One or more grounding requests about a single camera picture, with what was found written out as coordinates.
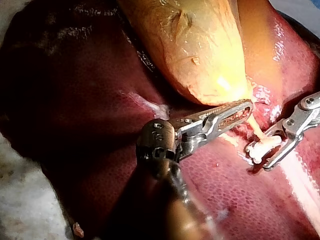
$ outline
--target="metal jaw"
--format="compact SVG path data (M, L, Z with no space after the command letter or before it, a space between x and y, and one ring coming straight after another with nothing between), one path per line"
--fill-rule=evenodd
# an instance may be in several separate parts
M198 148L245 122L253 108L250 100L243 99L184 118L169 120L175 129L175 161L179 162L192 155Z
M271 126L264 133L270 137L279 135L286 139L267 163L263 165L265 171L274 169L304 138L304 131L315 128L320 123L320 92L303 98L295 107L293 114L283 118ZM254 141L247 146L254 146Z

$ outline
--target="organ surface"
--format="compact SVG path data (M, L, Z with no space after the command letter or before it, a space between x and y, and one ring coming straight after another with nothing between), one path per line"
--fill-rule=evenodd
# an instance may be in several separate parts
M239 1L245 73L257 99L254 117L265 129L286 115L284 106L289 110L296 98L318 89L319 59L269 3L247 3ZM0 49L1 132L20 154L41 162L70 222L78 222L87 239L103 231L136 166L141 127L202 108L148 72L115 7L111 1L35 0L15 16ZM204 54L190 66L201 68ZM318 155L309 153L319 151L318 131L310 130L297 150L316 183ZM229 136L235 145L218 138L181 163L228 238L318 239L279 168L248 174L242 153L252 130L242 125Z

